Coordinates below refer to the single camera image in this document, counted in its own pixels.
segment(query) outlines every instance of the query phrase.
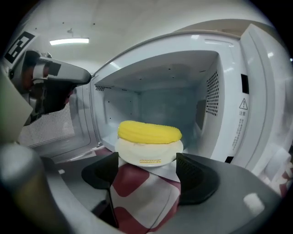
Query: yellow food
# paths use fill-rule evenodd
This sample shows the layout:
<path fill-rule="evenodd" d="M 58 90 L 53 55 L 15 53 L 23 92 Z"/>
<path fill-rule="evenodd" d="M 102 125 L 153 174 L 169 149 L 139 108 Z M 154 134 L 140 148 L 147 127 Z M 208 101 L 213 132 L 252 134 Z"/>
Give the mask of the yellow food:
<path fill-rule="evenodd" d="M 151 123 L 123 121 L 118 136 L 124 140 L 142 144 L 169 144 L 181 139 L 178 128 Z"/>

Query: ceiling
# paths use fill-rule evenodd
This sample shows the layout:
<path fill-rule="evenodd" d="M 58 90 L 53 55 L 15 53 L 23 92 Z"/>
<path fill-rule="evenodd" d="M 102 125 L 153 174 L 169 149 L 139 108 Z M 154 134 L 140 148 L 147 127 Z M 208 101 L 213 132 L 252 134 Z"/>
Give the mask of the ceiling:
<path fill-rule="evenodd" d="M 105 62 L 146 39 L 208 20 L 270 22 L 243 0 L 43 0 L 24 29 L 40 34 L 33 49 L 95 72 Z M 89 44 L 51 46 L 49 41 L 89 37 Z"/>

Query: ceiling light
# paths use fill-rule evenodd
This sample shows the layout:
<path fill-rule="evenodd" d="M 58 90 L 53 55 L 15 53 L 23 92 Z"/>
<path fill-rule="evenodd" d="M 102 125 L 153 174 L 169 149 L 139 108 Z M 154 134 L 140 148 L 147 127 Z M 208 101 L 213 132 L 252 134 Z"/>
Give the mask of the ceiling light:
<path fill-rule="evenodd" d="M 89 43 L 89 38 L 68 38 L 68 39 L 50 41 L 50 44 L 52 46 L 60 45 L 60 44 L 69 44 L 69 43 Z"/>

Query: metal mesh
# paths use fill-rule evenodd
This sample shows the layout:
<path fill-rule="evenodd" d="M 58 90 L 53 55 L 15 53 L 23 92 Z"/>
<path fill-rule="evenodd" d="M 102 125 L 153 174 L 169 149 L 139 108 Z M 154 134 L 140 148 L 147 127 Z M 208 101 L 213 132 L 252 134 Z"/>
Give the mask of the metal mesh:
<path fill-rule="evenodd" d="M 23 127 L 18 141 L 25 146 L 37 147 L 74 135 L 68 103 L 63 110 L 43 115 L 31 125 Z"/>
<path fill-rule="evenodd" d="M 219 105 L 219 78 L 217 71 L 206 81 L 206 89 L 206 113 L 217 116 Z"/>
<path fill-rule="evenodd" d="M 97 91 L 104 91 L 105 89 L 112 89 L 111 87 L 95 85 Z"/>

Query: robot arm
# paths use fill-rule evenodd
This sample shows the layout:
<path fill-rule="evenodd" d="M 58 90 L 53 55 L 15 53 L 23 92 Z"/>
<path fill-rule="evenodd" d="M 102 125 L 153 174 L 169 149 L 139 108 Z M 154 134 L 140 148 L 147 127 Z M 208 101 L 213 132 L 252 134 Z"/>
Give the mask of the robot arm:
<path fill-rule="evenodd" d="M 65 107 L 72 90 L 90 82 L 88 71 L 52 59 L 50 54 L 28 50 L 9 72 L 9 77 L 22 97 L 33 108 L 25 125 L 43 114 Z"/>

